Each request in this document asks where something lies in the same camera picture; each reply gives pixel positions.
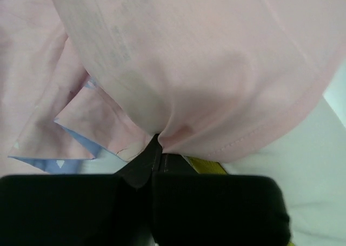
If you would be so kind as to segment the pink blue printed pillowcase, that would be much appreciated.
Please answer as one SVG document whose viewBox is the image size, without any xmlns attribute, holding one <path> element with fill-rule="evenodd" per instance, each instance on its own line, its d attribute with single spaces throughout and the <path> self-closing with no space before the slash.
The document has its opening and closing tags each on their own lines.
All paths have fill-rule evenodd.
<svg viewBox="0 0 346 246">
<path fill-rule="evenodd" d="M 345 0 L 1 0 L 1 173 L 106 150 L 231 162 L 300 124 L 345 60 Z"/>
</svg>

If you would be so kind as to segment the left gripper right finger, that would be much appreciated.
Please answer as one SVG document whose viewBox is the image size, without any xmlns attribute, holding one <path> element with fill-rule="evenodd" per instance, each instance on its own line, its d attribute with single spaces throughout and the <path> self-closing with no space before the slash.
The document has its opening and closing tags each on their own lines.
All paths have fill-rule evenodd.
<svg viewBox="0 0 346 246">
<path fill-rule="evenodd" d="M 290 217 L 265 176 L 199 174 L 164 154 L 151 178 L 151 229 L 159 245 L 288 245 Z"/>
</svg>

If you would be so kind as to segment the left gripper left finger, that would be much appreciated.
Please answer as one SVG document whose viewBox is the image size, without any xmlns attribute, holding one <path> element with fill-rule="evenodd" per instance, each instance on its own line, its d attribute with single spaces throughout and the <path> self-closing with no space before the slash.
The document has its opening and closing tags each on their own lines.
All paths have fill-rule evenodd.
<svg viewBox="0 0 346 246">
<path fill-rule="evenodd" d="M 1 178 L 1 245 L 152 245 L 146 184 L 162 153 L 154 136 L 113 174 Z"/>
</svg>

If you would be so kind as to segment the white pillow yellow edge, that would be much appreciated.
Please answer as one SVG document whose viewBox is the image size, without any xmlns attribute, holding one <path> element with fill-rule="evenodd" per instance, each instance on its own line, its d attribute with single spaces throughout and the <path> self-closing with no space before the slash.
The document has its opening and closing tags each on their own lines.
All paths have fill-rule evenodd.
<svg viewBox="0 0 346 246">
<path fill-rule="evenodd" d="M 345 245 L 345 92 L 327 90 L 295 129 L 219 170 L 274 179 L 295 245 Z"/>
</svg>

